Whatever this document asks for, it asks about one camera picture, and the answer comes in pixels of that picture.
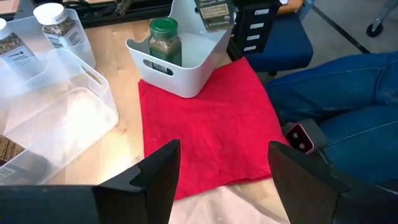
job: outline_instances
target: jeans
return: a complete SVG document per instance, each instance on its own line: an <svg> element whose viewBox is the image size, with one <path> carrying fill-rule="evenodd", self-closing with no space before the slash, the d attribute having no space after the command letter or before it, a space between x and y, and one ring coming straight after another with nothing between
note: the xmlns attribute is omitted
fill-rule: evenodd
<svg viewBox="0 0 398 224"><path fill-rule="evenodd" d="M339 58L265 88L281 120L318 123L334 169L374 184L398 180L398 52Z"/></svg>

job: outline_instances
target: floor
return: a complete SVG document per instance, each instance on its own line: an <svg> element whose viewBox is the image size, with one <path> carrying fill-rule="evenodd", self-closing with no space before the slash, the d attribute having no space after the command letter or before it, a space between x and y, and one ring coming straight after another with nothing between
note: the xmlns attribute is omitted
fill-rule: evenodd
<svg viewBox="0 0 398 224"><path fill-rule="evenodd" d="M378 37L368 37L366 28L376 18L387 0L315 0L315 5L335 21L349 35L372 53L398 50L398 7L383 22L384 31ZM309 68L330 60L361 52L331 25L311 10L302 21L313 46L313 58ZM279 72L278 77L296 70ZM262 81L269 80L259 74Z"/></svg>

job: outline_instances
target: clear plastic bin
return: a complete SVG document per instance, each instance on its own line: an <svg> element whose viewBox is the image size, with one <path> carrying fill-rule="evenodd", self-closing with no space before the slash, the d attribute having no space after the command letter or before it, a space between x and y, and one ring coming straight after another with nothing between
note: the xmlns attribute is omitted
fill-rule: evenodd
<svg viewBox="0 0 398 224"><path fill-rule="evenodd" d="M0 66L3 135L26 149L0 168L0 185L45 182L118 122L98 72L65 49L38 59L43 72L33 78Z"/></svg>
<svg viewBox="0 0 398 224"><path fill-rule="evenodd" d="M78 26L84 30L76 11L73 9L66 9L65 11L67 12L68 17L76 20ZM18 35L25 42L28 48L30 48L31 51L33 51L33 53L36 55L44 54L54 49L50 41L47 40L47 38L43 35L42 25L37 22L37 19L34 16L10 21L7 23L7 26L9 26L11 30ZM80 57L89 66L95 68L96 62L90 42L88 41L86 33L82 33L85 36L85 41L81 44L68 48L68 50Z"/></svg>
<svg viewBox="0 0 398 224"><path fill-rule="evenodd" d="M156 87L184 98L199 94L207 79L226 53L230 30L207 32L194 0L174 0L169 17L178 22L182 41L182 66L149 54L149 37L141 43L127 40L126 46L142 79ZM156 63L172 71L172 75L154 70Z"/></svg>

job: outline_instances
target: red napkin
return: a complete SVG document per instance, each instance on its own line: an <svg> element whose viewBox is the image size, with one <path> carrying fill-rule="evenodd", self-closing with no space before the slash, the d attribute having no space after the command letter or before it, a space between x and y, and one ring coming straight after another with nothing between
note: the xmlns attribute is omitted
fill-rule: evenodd
<svg viewBox="0 0 398 224"><path fill-rule="evenodd" d="M144 154L181 140L175 199L271 176L269 141L286 143L267 93L245 58L213 72L184 99L139 82Z"/></svg>

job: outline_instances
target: blue chair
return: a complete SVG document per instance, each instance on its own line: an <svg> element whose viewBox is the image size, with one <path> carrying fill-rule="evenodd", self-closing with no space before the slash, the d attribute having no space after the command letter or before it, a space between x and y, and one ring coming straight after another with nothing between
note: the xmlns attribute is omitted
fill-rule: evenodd
<svg viewBox="0 0 398 224"><path fill-rule="evenodd" d="M278 71L308 66L313 49L301 20L312 6L313 1L306 0L297 13L277 17L264 51L246 56L254 71L276 75Z"/></svg>

